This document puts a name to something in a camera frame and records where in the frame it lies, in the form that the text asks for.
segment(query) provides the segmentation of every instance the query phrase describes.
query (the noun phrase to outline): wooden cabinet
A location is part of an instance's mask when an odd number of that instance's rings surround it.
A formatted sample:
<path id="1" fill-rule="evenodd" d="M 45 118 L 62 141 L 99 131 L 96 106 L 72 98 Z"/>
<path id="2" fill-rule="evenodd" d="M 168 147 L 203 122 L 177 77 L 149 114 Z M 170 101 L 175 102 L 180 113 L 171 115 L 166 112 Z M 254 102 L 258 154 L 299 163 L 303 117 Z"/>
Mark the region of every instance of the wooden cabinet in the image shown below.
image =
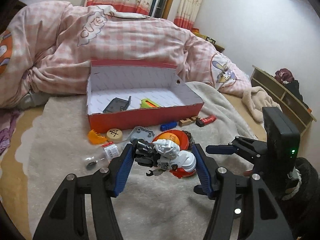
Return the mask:
<path id="1" fill-rule="evenodd" d="M 317 121 L 308 109 L 282 84 L 267 72 L 254 67 L 251 75 L 251 85 L 262 87 L 272 99 L 277 102 L 286 116 L 296 125 L 302 136 L 310 127 L 312 121 Z"/>

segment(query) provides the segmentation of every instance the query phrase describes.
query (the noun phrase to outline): red lighter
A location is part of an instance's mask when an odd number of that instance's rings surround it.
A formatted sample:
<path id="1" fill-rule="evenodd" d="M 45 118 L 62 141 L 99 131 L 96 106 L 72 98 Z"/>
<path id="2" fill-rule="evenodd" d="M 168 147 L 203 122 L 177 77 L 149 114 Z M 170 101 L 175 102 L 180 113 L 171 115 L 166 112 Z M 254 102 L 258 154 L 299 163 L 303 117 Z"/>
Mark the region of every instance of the red lighter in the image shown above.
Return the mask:
<path id="1" fill-rule="evenodd" d="M 202 119 L 199 119 L 197 118 L 196 120 L 196 125 L 199 126 L 199 127 L 203 127 L 209 123 L 212 123 L 216 120 L 216 116 L 215 115 L 209 115 L 208 117 L 206 118 L 202 118 Z"/>

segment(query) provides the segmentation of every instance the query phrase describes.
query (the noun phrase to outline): blue cylinder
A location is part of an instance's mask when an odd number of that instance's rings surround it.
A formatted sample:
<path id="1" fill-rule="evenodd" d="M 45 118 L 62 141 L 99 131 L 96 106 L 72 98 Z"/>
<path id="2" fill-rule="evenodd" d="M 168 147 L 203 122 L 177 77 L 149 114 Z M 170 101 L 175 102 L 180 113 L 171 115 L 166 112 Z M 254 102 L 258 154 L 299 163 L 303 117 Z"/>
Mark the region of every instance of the blue cylinder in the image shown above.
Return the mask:
<path id="1" fill-rule="evenodd" d="M 172 128 L 175 128 L 177 126 L 177 122 L 169 122 L 169 123 L 164 123 L 160 125 L 160 131 L 164 132 L 167 130 L 170 130 Z"/>

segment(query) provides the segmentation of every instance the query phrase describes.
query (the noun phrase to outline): white blanket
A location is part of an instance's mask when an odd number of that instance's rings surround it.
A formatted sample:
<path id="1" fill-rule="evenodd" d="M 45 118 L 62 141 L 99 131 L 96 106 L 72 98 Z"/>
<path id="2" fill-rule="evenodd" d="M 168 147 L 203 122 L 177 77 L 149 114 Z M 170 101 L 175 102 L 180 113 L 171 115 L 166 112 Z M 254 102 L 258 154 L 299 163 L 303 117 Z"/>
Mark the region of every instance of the white blanket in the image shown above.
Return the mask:
<path id="1" fill-rule="evenodd" d="M 243 118 L 217 90 L 199 82 L 190 82 L 188 86 L 205 102 L 200 116 L 217 116 L 214 123 L 202 128 L 195 124 L 183 127 L 183 130 L 192 133 L 196 143 L 205 148 L 208 144 L 227 144 L 236 135 L 254 137 Z M 155 133 L 159 132 L 159 126 L 152 128 Z M 28 169 L 28 209 L 32 234 L 65 176 L 69 173 L 87 175 L 81 157 L 96 148 L 87 140 L 89 129 L 85 96 L 51 98 L 45 106 Z M 235 174 L 252 168 L 250 163 L 237 155 L 212 157 Z M 134 163 L 124 191 L 112 201 L 124 239 L 202 239 L 214 201 L 193 192 L 193 187 L 199 184 L 198 177 L 178 179 L 169 172 L 158 177 L 147 177 L 147 171 L 148 168 Z M 86 205 L 86 209 L 90 210 L 90 205 Z M 237 238 L 238 222 L 231 239 Z M 89 211 L 87 224 L 90 239 L 95 239 Z"/>
<path id="2" fill-rule="evenodd" d="M 262 108 L 276 106 L 281 110 L 278 103 L 262 87 L 252 87 L 243 92 L 243 104 L 248 108 L 251 116 L 257 122 L 263 122 Z"/>

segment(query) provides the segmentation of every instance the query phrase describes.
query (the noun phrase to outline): metal screw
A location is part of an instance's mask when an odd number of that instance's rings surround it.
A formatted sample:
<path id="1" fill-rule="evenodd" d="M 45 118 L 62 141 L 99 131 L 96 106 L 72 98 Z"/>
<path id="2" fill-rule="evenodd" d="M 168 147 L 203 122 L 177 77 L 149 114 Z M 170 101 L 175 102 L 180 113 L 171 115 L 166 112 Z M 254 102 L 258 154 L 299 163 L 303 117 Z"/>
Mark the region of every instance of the metal screw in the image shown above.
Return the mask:
<path id="1" fill-rule="evenodd" d="M 240 208 L 236 208 L 235 209 L 235 214 L 239 215 L 241 213 L 241 209 Z"/>
<path id="2" fill-rule="evenodd" d="M 227 169 L 225 167 L 219 167 L 218 172 L 225 174 L 227 172 Z"/>
<path id="3" fill-rule="evenodd" d="M 260 175 L 254 173 L 254 174 L 252 174 L 252 178 L 253 178 L 254 180 L 259 180 L 259 179 L 260 179 Z"/>
<path id="4" fill-rule="evenodd" d="M 75 178 L 74 174 L 69 174 L 67 180 L 73 180 Z"/>
<path id="5" fill-rule="evenodd" d="M 100 169 L 100 172 L 101 172 L 101 173 L 107 173 L 108 171 L 109 171 L 108 167 L 102 167 L 102 168 Z"/>

